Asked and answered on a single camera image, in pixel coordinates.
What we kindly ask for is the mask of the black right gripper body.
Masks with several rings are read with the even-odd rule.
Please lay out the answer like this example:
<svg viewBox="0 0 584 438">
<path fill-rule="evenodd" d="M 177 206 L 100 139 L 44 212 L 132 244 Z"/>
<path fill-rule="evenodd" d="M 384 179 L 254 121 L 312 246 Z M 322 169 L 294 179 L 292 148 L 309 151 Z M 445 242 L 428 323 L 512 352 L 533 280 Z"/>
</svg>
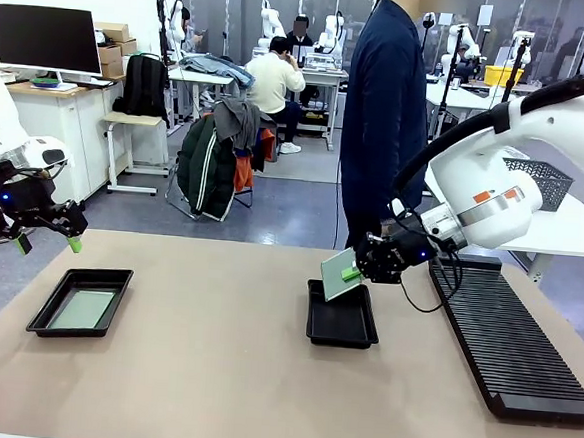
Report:
<svg viewBox="0 0 584 438">
<path fill-rule="evenodd" d="M 363 278 L 373 283 L 398 284 L 403 272 L 434 259 L 438 249 L 427 235 L 399 228 L 386 237 L 367 233 L 355 254 Z"/>
</svg>

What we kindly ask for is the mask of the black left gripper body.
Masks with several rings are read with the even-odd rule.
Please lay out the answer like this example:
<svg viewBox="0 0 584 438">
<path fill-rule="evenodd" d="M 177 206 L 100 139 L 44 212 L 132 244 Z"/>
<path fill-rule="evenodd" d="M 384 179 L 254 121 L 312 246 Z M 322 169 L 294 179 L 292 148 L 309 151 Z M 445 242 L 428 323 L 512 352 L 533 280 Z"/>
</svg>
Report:
<svg viewBox="0 0 584 438">
<path fill-rule="evenodd" d="M 24 228 L 53 229 L 51 197 L 55 184 L 52 179 L 21 176 L 0 189 L 0 209 L 12 220 L 9 233 L 19 234 Z"/>
</svg>

